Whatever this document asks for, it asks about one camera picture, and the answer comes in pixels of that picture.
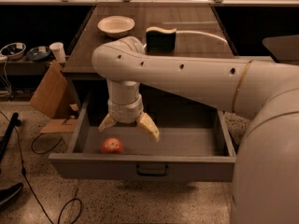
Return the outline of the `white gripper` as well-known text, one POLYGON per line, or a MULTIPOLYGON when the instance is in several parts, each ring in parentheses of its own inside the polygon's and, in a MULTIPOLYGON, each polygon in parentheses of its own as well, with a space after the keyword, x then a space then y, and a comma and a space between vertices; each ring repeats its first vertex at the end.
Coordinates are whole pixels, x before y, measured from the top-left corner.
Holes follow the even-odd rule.
POLYGON ((142 103, 142 96, 138 95, 137 100, 129 105, 117 105, 108 101, 108 114, 101 121, 98 131, 114 126, 117 122, 130 124, 136 121, 137 127, 147 133, 155 142, 160 139, 160 132, 152 118, 145 112, 142 103))

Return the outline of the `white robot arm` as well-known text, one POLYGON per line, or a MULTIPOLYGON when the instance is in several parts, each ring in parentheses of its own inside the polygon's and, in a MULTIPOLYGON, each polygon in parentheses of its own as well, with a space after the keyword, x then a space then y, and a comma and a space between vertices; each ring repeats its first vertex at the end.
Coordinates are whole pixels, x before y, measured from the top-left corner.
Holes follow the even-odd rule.
POLYGON ((150 56, 132 36, 98 47, 92 65, 108 84, 102 129, 134 122, 159 137, 141 84, 250 119, 235 162, 231 224, 299 224, 298 66, 150 56))

